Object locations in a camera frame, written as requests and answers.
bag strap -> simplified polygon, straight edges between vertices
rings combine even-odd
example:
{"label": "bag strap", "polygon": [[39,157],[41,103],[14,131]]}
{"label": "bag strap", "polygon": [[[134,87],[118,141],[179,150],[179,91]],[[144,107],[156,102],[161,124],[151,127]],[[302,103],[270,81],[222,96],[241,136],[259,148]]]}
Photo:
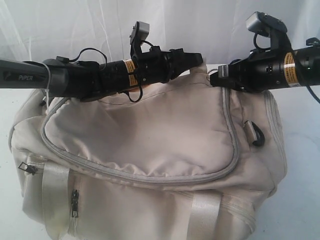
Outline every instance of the bag strap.
{"label": "bag strap", "polygon": [[222,194],[195,192],[187,231],[187,240],[214,240]]}
{"label": "bag strap", "polygon": [[48,161],[42,178],[42,210],[45,229],[52,240],[59,240],[69,229],[69,168]]}

white backdrop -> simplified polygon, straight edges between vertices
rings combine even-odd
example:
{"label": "white backdrop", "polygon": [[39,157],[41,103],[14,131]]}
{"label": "white backdrop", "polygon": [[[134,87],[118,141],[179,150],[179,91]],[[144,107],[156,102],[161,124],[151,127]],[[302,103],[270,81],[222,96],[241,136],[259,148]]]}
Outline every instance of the white backdrop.
{"label": "white backdrop", "polygon": [[[150,24],[147,40],[163,50],[202,53],[207,63],[246,58],[253,33],[246,19],[266,12],[283,20],[294,48],[320,38],[320,0],[0,0],[0,58],[43,61],[74,58],[86,47],[109,61],[129,57],[136,21]],[[261,45],[267,39],[259,38]],[[83,60],[103,59],[86,52]],[[315,87],[320,95],[320,88]],[[320,239],[320,105],[304,88],[273,91],[279,105],[288,174],[257,215],[251,240]],[[49,239],[21,211],[20,186],[7,147],[13,115],[27,91],[0,90],[0,238]]]}

warning label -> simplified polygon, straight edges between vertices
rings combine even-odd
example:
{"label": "warning label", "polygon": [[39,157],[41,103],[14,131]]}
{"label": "warning label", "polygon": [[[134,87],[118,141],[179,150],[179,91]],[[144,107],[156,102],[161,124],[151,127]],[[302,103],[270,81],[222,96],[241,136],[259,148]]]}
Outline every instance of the warning label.
{"label": "warning label", "polygon": [[[124,64],[125,64],[125,67],[126,67],[128,74],[133,73],[134,70],[136,69],[134,62],[131,59],[127,59],[127,60],[123,60],[123,61],[124,61]],[[130,87],[138,85],[138,81],[134,75],[129,75],[129,81],[130,81]]]}
{"label": "warning label", "polygon": [[284,76],[290,87],[301,87],[296,74],[295,60],[291,52],[288,52],[284,57]]}

white fabric backdrop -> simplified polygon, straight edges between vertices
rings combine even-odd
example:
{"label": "white fabric backdrop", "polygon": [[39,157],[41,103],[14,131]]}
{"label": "white fabric backdrop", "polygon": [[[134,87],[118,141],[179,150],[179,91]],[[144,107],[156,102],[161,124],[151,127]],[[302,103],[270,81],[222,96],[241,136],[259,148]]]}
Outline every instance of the white fabric backdrop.
{"label": "white fabric backdrop", "polygon": [[[0,0],[0,58],[74,58],[86,47],[102,50],[109,61],[128,58],[132,26],[144,21],[150,24],[148,40],[163,50],[184,48],[202,53],[210,64],[228,63],[246,58],[253,48],[245,21],[254,11],[282,19],[296,49],[307,38],[320,38],[320,0]],[[263,38],[259,42],[268,44]],[[103,62],[90,51],[82,59]],[[320,95],[320,88],[314,89]],[[20,186],[6,143],[27,92],[0,89],[0,235],[6,240],[49,239],[44,227],[21,211]],[[261,207],[250,239],[318,239],[320,106],[305,88],[273,93],[284,127],[288,174]]]}

bag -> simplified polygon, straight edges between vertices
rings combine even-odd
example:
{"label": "bag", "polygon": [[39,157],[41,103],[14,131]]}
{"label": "bag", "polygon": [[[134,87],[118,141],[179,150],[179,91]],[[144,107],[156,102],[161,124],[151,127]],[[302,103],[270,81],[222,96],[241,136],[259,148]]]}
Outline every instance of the bag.
{"label": "bag", "polygon": [[47,111],[35,90],[9,141],[23,211],[53,240],[246,239],[287,172],[272,94],[211,87],[205,65],[143,92]]}

